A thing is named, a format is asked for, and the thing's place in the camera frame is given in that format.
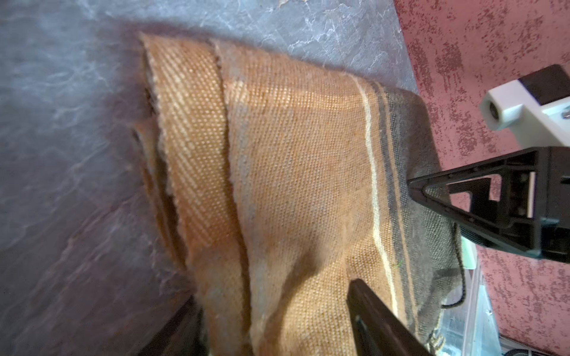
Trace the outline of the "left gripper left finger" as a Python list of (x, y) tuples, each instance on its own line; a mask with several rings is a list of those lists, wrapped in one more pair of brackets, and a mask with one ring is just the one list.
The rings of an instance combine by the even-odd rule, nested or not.
[(196, 299), (189, 298), (138, 355), (207, 355), (203, 309)]

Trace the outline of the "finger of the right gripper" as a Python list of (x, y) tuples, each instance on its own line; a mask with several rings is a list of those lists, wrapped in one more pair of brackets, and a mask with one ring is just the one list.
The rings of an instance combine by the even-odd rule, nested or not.
[(569, 261), (569, 148), (527, 148), (408, 181), (412, 200), (466, 238), (538, 260)]

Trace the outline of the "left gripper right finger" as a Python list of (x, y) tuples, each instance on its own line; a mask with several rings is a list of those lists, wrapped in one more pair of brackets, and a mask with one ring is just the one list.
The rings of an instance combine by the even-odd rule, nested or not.
[(430, 355), (365, 281), (350, 281), (347, 306), (358, 356)]

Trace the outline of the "brown plaid scarf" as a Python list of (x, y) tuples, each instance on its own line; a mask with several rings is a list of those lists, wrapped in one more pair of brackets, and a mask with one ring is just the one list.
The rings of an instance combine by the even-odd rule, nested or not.
[(440, 168), (422, 99), (219, 39), (140, 41), (144, 180), (210, 354), (356, 354), (356, 278), (438, 353), (461, 243), (408, 194)]

